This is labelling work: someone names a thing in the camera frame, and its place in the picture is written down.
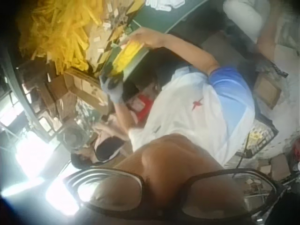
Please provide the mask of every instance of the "gray glove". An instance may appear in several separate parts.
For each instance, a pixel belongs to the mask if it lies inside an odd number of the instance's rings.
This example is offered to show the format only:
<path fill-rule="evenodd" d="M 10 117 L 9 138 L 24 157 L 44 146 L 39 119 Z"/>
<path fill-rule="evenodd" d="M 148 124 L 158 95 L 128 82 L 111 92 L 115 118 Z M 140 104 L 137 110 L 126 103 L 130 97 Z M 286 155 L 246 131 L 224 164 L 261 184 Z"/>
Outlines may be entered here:
<path fill-rule="evenodd" d="M 118 82 L 117 85 L 114 85 L 114 88 L 109 88 L 109 83 L 111 83 L 113 77 L 100 77 L 101 89 L 109 95 L 110 99 L 114 103 L 122 103 L 123 98 L 123 81 Z"/>

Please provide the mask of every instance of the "blue sleeve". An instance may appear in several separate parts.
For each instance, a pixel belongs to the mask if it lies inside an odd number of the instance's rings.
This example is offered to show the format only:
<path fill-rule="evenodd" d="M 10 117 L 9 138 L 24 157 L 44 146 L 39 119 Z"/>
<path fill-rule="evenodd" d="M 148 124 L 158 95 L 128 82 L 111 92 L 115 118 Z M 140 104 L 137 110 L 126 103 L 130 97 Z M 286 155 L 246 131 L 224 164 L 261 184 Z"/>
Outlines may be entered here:
<path fill-rule="evenodd" d="M 241 74 L 232 67 L 221 67 L 211 73 L 209 83 L 221 103 L 223 116 L 231 134 L 247 108 L 254 111 L 252 93 Z"/>

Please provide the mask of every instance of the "white and blue shirt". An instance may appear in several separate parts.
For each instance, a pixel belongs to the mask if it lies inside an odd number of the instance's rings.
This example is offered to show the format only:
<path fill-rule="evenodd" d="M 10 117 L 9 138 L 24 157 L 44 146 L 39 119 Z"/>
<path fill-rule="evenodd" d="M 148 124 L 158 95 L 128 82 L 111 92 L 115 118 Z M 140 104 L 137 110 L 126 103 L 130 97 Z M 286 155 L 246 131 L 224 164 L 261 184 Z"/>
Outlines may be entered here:
<path fill-rule="evenodd" d="M 175 71 L 143 129 L 129 131 L 133 151 L 164 135 L 181 134 L 221 165 L 235 154 L 255 117 L 252 93 L 239 72 L 221 67 L 209 77 L 192 67 Z"/>

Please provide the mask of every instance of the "glasses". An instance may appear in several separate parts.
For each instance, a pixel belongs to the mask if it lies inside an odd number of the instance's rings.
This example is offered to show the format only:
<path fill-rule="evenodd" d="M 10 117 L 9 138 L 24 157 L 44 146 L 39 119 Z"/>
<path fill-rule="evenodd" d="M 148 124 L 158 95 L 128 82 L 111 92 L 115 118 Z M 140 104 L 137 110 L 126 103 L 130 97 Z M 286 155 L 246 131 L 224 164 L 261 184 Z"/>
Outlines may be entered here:
<path fill-rule="evenodd" d="M 192 223 L 260 219 L 284 190 L 256 170 L 221 170 L 188 179 L 170 206 L 156 210 L 145 181 L 136 174 L 89 168 L 64 182 L 80 204 L 109 217 Z"/>

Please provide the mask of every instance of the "red logo on shirt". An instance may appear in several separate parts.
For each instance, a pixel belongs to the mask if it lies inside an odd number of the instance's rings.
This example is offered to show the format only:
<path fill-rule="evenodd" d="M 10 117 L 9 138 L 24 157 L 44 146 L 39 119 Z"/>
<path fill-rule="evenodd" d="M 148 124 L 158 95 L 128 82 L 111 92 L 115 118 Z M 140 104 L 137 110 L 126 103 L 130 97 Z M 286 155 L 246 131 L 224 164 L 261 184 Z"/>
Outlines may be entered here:
<path fill-rule="evenodd" d="M 196 107 L 202 106 L 202 103 L 200 103 L 202 99 L 203 99 L 203 98 L 201 98 L 199 101 L 194 101 L 194 102 L 193 102 L 194 105 L 193 105 L 192 111 L 193 111 Z"/>

